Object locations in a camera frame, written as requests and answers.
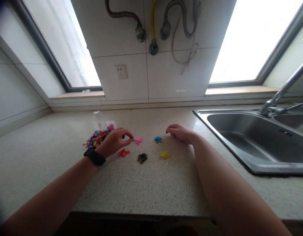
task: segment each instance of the forearm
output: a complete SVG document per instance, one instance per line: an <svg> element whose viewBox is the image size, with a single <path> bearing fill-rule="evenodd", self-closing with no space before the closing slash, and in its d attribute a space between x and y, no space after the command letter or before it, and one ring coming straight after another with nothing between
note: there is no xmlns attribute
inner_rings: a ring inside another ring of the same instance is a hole
<svg viewBox="0 0 303 236"><path fill-rule="evenodd" d="M1 226L4 235L52 235L68 216L97 167L84 157Z"/></svg>
<svg viewBox="0 0 303 236"><path fill-rule="evenodd" d="M256 191L203 137L193 147L212 214L226 235L291 235Z"/></svg>

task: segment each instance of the electrical outlet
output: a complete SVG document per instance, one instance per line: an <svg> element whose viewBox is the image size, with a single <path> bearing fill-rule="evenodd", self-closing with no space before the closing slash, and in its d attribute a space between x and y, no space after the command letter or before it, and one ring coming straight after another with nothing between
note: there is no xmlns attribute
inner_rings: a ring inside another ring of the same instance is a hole
<svg viewBox="0 0 303 236"><path fill-rule="evenodd" d="M116 72L116 77L118 80L128 79L128 72L126 71L126 65L114 65L114 69Z"/></svg>

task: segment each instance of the window frame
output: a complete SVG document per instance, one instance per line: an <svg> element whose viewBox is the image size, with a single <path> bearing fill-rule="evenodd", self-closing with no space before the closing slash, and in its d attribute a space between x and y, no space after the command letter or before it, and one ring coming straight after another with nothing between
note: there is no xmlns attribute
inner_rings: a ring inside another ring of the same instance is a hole
<svg viewBox="0 0 303 236"><path fill-rule="evenodd" d="M49 48L46 40L44 39L40 29L35 23L33 17L28 11L26 5L22 0L10 0L10 3L17 15L20 17L21 21L24 23L25 27L29 31L30 35L34 39L38 48L42 52L43 56L47 60L54 74L60 81L66 92L81 92L85 89L90 89L91 91L102 91L102 86L91 86L91 87L71 87L69 81L67 80L64 72L62 71L59 63L57 62L55 56L53 55L51 49Z"/></svg>
<svg viewBox="0 0 303 236"><path fill-rule="evenodd" d="M303 27L303 3L254 80L214 82L214 83L209 83L208 88L263 85L266 78L272 72L272 70L279 62L283 54L286 52L288 47L291 45L295 37L298 35L302 27Z"/></svg>

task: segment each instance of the faucet handle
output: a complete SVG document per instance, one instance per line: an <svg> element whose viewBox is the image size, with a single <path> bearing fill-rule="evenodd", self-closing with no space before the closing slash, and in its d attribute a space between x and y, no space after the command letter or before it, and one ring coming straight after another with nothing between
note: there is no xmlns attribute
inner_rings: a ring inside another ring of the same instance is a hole
<svg viewBox="0 0 303 236"><path fill-rule="evenodd" d="M273 112L276 115L282 115L282 114L285 114L286 112L288 112L290 110L301 107L302 105L303 105L303 103L296 104L296 105L294 105L292 107L289 107L289 108L269 107L269 108L267 108L267 110L270 111L270 112Z"/></svg>
<svg viewBox="0 0 303 236"><path fill-rule="evenodd" d="M295 108L301 107L302 105L303 105L303 103L298 103L298 104L296 104L296 105L294 105L294 106L292 106L292 107L286 108L286 110L287 110L287 111L290 111L290 110L293 110L293 109L295 109Z"/></svg>

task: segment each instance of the watch strap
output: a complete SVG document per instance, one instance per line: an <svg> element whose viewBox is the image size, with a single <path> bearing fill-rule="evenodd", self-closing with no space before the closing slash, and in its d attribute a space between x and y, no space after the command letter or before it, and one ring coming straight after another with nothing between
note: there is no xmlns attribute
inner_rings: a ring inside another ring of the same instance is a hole
<svg viewBox="0 0 303 236"><path fill-rule="evenodd" d="M102 156L98 152L96 152L95 149L96 149L96 147L92 147L92 148L88 149L84 153L84 156L88 156L94 165L102 166L106 162L106 159L104 156Z"/></svg>

